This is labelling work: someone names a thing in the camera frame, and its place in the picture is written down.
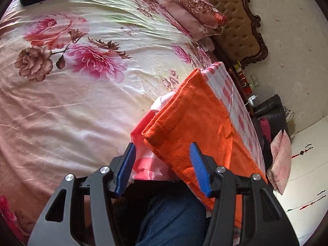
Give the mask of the blue jeans leg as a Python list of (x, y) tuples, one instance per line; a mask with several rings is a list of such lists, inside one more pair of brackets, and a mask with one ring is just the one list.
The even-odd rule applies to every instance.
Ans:
[(136, 180), (124, 192), (126, 245), (203, 245), (205, 206), (181, 180)]

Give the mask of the red white checkered board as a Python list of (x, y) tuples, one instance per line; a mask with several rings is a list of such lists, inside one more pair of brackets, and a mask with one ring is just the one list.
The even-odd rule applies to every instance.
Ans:
[[(225, 65), (223, 62), (215, 62), (203, 69), (201, 73), (217, 99), (223, 104), (230, 121), (250, 152), (252, 159), (258, 165), (260, 171), (265, 174), (265, 163), (255, 127), (233, 83), (232, 77), (226, 71)], [(131, 132), (131, 142), (136, 146), (136, 160), (130, 176), (131, 181), (174, 180), (177, 178), (168, 165), (156, 157), (146, 146), (141, 135), (152, 118), (168, 103), (176, 92), (176, 90), (173, 90), (163, 96), (159, 96), (150, 107), (148, 113)]]

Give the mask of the floral pillow stack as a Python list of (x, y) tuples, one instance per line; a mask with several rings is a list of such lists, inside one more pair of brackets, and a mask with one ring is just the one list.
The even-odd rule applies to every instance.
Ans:
[(195, 40), (219, 35), (227, 18), (207, 0), (155, 0)]

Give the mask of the pink floral cushions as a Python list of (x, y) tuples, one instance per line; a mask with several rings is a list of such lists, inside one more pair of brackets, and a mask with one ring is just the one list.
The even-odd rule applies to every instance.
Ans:
[(291, 171), (292, 148), (289, 136), (281, 130), (270, 144), (272, 165), (266, 174), (274, 190), (283, 195)]

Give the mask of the white wardrobe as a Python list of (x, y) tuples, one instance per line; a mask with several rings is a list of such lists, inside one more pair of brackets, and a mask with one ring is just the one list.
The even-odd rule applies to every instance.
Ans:
[(327, 140), (327, 117), (296, 134), (286, 189), (274, 193), (300, 245), (310, 239), (327, 211)]

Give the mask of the floral bed sheet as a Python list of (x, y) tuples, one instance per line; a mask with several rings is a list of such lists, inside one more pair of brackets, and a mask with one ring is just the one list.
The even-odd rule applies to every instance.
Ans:
[(65, 175), (121, 155), (209, 56), (155, 0), (13, 0), (1, 18), (1, 215), (24, 243)]

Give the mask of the orange pants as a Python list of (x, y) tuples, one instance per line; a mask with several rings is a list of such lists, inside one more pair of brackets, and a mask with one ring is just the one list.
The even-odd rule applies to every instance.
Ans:
[(196, 142), (201, 152), (213, 157), (236, 175), (264, 177), (229, 119), (223, 104), (194, 69), (166, 105), (142, 131), (144, 142), (156, 157), (183, 180), (208, 211), (214, 200), (198, 185), (189, 150)]

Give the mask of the wooden nightstand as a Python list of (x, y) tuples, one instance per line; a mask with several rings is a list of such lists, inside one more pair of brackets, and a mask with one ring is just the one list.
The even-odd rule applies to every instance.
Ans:
[(232, 67), (227, 68), (227, 72), (230, 75), (230, 77), (232, 78), (232, 80), (233, 80), (233, 82), (234, 82), (234, 84), (235, 84), (235, 86), (237, 88), (237, 91), (238, 91), (239, 95), (241, 96), (242, 101), (243, 101), (243, 103), (244, 103), (244, 105), (245, 105), (245, 107), (246, 107), (249, 115), (251, 117), (254, 117), (255, 116), (254, 111), (253, 111), (253, 109), (252, 109), (252, 107), (251, 107), (251, 105), (249, 103), (248, 96), (246, 96), (245, 91), (242, 88), (242, 84), (241, 84), (241, 82), (240, 82), (240, 80), (238, 78), (237, 72)]

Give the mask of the tufted brown headboard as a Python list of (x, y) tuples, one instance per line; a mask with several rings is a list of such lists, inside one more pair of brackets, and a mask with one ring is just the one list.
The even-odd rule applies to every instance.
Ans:
[(257, 31), (261, 18), (249, 9), (250, 0), (208, 1), (227, 18), (221, 34), (211, 36), (215, 45), (214, 54), (219, 60), (228, 66), (239, 63), (245, 69), (268, 56), (262, 35)]

